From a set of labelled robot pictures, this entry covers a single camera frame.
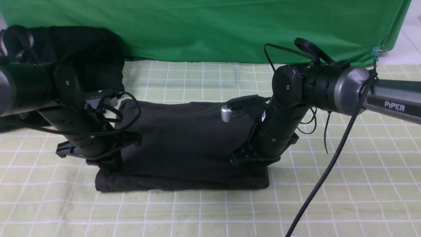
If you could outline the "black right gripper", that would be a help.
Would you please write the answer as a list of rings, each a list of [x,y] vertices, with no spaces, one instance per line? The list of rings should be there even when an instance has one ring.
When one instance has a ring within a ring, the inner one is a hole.
[[[230,136],[230,174],[268,174],[268,166],[280,161],[296,144],[294,132],[251,132]]]

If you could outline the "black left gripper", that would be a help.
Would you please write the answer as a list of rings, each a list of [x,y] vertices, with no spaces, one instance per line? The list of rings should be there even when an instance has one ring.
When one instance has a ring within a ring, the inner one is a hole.
[[[121,150],[130,145],[141,145],[142,136],[138,132],[123,131],[105,136],[66,135],[67,141],[57,145],[56,155],[60,158],[72,156],[86,160],[107,172],[120,171],[123,166]]]

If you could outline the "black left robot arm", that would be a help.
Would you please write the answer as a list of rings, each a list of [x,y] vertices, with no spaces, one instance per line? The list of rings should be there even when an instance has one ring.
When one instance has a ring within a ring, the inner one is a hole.
[[[63,135],[66,142],[57,145],[59,157],[85,159],[109,171],[122,168],[121,150],[141,145],[139,133],[128,129],[140,118],[138,114],[127,125],[115,129],[122,113],[106,103],[120,95],[116,90],[84,93],[69,66],[61,64],[7,64],[1,66],[1,122],[51,134]],[[7,119],[7,116],[36,111],[54,129],[45,129]]]

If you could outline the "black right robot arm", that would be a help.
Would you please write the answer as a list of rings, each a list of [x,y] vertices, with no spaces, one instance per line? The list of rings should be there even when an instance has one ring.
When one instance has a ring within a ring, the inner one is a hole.
[[[221,163],[234,171],[258,171],[280,160],[298,139],[296,130],[310,109],[347,116],[364,111],[420,124],[420,82],[378,79],[375,69],[333,65],[280,66],[270,97],[242,96],[221,107],[221,118],[254,120],[248,138]]]

